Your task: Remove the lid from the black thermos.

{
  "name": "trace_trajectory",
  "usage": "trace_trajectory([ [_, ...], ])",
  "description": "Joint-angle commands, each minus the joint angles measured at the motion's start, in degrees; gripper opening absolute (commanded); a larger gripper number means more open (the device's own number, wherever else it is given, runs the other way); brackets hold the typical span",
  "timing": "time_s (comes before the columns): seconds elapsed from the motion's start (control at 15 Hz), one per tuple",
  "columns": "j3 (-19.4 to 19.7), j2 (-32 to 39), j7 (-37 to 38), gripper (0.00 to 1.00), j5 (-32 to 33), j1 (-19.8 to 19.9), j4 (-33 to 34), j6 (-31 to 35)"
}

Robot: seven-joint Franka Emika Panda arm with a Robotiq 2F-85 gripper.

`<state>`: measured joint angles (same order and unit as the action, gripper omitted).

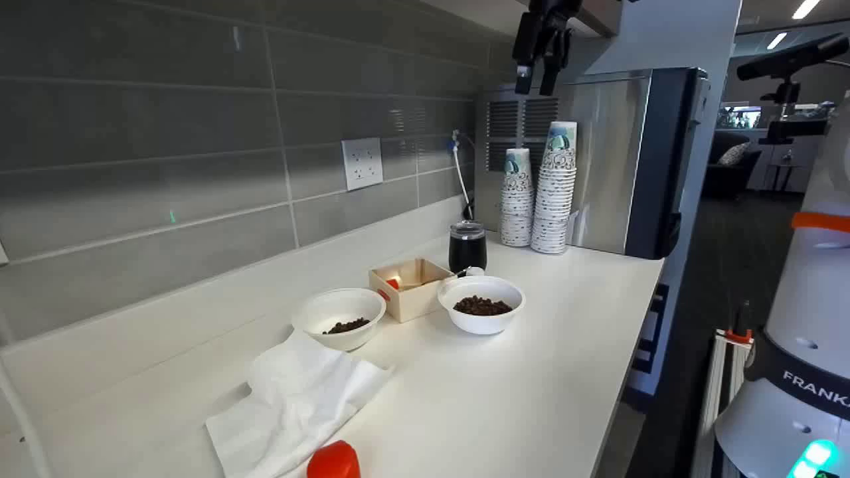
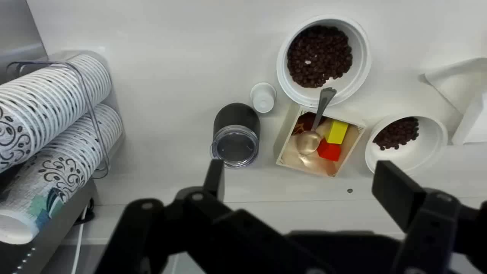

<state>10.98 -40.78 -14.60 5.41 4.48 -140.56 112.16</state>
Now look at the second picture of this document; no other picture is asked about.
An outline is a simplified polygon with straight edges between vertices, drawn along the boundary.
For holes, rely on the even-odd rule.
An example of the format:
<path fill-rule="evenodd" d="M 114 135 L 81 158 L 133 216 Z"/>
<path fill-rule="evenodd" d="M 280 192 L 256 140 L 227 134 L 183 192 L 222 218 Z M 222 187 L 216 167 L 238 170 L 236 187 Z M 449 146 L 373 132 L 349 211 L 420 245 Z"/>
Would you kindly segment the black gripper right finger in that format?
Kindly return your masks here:
<path fill-rule="evenodd" d="M 388 160 L 376 163 L 372 193 L 402 231 L 413 224 L 426 196 L 420 184 Z"/>

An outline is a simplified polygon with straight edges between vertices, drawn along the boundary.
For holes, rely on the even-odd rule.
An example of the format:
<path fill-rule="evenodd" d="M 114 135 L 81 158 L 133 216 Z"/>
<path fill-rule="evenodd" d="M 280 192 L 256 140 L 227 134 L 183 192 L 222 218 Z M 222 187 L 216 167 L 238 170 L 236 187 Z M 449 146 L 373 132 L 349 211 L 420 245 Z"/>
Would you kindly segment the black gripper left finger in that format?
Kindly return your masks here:
<path fill-rule="evenodd" d="M 216 196 L 218 199 L 224 198 L 226 164 L 222 160 L 213 160 L 210 163 L 206 180 L 204 180 L 204 190 Z"/>

